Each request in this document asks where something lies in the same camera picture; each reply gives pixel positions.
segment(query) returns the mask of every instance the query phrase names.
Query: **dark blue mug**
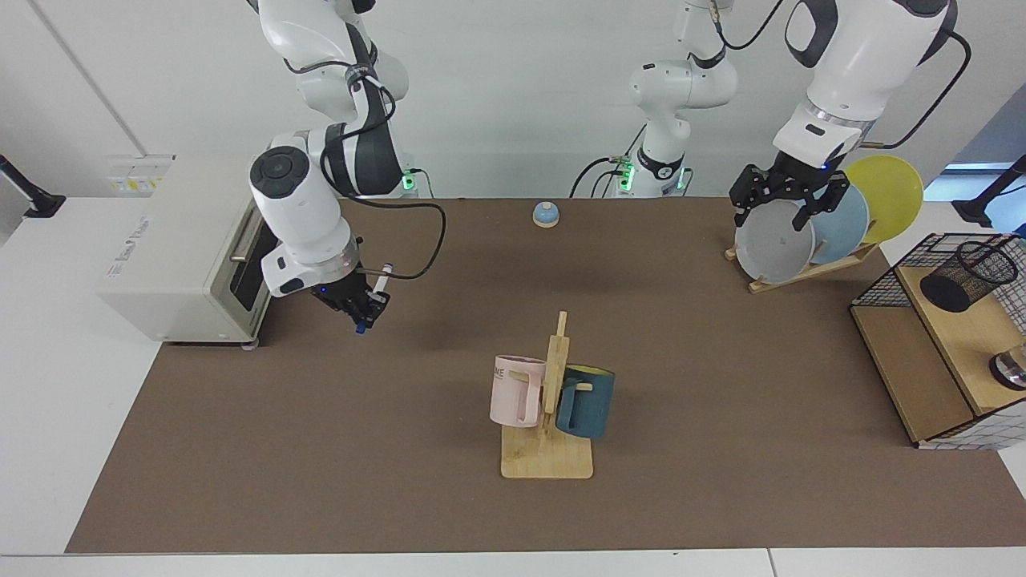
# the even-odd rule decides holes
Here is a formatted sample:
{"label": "dark blue mug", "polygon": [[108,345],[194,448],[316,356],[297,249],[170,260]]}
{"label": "dark blue mug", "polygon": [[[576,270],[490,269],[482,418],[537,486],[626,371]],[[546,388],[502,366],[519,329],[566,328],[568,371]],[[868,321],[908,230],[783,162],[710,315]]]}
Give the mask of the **dark blue mug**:
{"label": "dark blue mug", "polygon": [[598,438],[605,434],[616,379],[616,375],[604,369],[567,364],[563,373],[556,428],[584,438]]}

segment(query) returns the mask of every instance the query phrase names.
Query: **brown table mat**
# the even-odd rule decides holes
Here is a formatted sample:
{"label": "brown table mat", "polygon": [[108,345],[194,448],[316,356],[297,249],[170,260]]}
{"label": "brown table mat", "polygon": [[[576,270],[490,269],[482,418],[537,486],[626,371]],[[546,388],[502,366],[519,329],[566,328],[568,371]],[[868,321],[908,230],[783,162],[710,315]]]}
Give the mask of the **brown table mat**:
{"label": "brown table mat", "polygon": [[[371,334],[278,301],[255,352],[164,346],[68,552],[1026,545],[997,454],[910,447],[847,311],[882,257],[751,296],[722,199],[452,200]],[[347,206],[417,270],[431,213]],[[492,357],[618,375],[595,477],[499,474]]]}

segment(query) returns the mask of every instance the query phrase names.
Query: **mug rack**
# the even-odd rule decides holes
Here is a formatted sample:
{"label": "mug rack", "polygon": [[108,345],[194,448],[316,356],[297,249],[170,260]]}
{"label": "mug rack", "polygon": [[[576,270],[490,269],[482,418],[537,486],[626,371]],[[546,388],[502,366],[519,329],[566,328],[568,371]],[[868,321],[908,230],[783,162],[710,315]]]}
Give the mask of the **mug rack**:
{"label": "mug rack", "polygon": [[556,428],[556,409],[570,352],[565,311],[559,313],[556,334],[549,338],[542,417],[534,428],[503,427],[502,473],[506,478],[591,478],[591,439]]}

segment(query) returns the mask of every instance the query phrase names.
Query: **plate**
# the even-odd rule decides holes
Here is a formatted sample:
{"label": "plate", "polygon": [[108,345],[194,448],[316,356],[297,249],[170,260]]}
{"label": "plate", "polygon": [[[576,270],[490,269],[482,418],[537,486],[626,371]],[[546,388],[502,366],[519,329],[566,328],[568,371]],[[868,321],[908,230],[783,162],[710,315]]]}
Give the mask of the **plate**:
{"label": "plate", "polygon": [[799,204],[774,200],[752,209],[745,226],[735,233],[738,263],[756,280],[782,284],[805,270],[816,247],[813,225],[795,232],[791,221]]}
{"label": "plate", "polygon": [[836,263],[854,253],[869,230],[869,204],[859,187],[849,187],[833,213],[813,217],[813,230],[817,246],[826,242],[813,257],[814,265]]}
{"label": "plate", "polygon": [[908,162],[885,154],[863,158],[844,174],[869,204],[873,228],[865,242],[891,240],[912,226],[922,207],[922,179]]}

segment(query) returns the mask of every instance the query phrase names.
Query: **green indicator light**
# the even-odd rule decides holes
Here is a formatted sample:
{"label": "green indicator light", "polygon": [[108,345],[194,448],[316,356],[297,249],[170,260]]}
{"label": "green indicator light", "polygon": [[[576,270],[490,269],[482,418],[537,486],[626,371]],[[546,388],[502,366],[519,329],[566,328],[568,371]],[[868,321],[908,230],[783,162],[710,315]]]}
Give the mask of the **green indicator light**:
{"label": "green indicator light", "polygon": [[629,162],[626,164],[626,168],[627,176],[620,181],[620,188],[624,192],[630,192],[631,187],[634,186],[634,171],[636,169],[634,168],[634,165]]}

